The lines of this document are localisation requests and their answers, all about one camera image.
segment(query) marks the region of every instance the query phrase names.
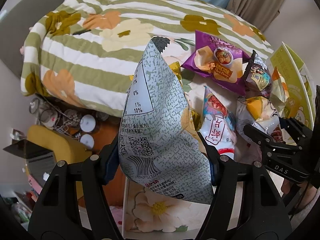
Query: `silver screw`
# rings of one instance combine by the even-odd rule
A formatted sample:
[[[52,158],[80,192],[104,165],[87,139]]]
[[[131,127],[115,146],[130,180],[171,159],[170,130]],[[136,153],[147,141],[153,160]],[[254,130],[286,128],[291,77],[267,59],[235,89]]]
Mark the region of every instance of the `silver screw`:
[[[229,160],[229,157],[227,155],[221,155],[220,160],[222,160],[223,162],[227,162]]]
[[[253,165],[256,166],[257,168],[260,168],[262,166],[261,162],[258,162],[258,161],[255,161]]]
[[[90,156],[90,160],[92,160],[92,161],[96,161],[98,159],[99,159],[99,155],[94,154],[94,155]]]
[[[65,161],[58,161],[58,162],[57,162],[58,167],[62,167],[62,166],[65,165],[65,164],[66,164]]]

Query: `striped blanket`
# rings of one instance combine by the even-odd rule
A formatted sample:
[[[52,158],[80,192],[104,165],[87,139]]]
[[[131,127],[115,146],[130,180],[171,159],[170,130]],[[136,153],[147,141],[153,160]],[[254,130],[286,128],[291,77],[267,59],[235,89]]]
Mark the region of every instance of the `striped blanket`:
[[[169,65],[182,64],[194,51],[195,30],[249,55],[254,49],[263,59],[273,52],[257,28],[199,0],[65,0],[27,36],[21,90],[122,116],[127,89],[149,40],[158,43]],[[182,72],[186,93],[199,83],[194,77]]]

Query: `barcode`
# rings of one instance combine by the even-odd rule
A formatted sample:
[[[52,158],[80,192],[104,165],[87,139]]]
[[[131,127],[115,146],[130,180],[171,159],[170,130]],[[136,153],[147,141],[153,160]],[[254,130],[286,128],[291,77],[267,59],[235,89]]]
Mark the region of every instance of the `barcode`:
[[[132,161],[137,169],[137,176],[139,175],[153,175],[159,174],[161,171],[155,166],[153,160],[137,157],[137,156],[128,156],[128,160]]]
[[[130,137],[128,140],[134,155],[151,156],[154,155],[153,150],[146,137]]]
[[[124,155],[124,154],[128,153],[127,149],[125,148],[124,136],[123,135],[120,135],[119,152],[121,153],[121,155]]]

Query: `headboard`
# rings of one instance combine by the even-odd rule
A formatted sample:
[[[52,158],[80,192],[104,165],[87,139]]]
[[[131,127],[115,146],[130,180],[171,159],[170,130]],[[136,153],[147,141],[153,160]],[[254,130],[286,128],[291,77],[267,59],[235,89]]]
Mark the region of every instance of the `headboard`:
[[[0,9],[4,1],[0,0]],[[21,0],[0,20],[0,59],[18,78],[21,77],[23,64],[19,49],[29,33],[29,27],[63,1]]]

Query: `nutrition label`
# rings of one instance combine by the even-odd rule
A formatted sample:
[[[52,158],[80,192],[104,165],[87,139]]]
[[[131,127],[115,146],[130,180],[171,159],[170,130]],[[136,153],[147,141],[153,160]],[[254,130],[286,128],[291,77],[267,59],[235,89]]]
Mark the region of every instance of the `nutrition label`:
[[[145,114],[152,111],[153,106],[141,61],[133,76],[124,115]]]

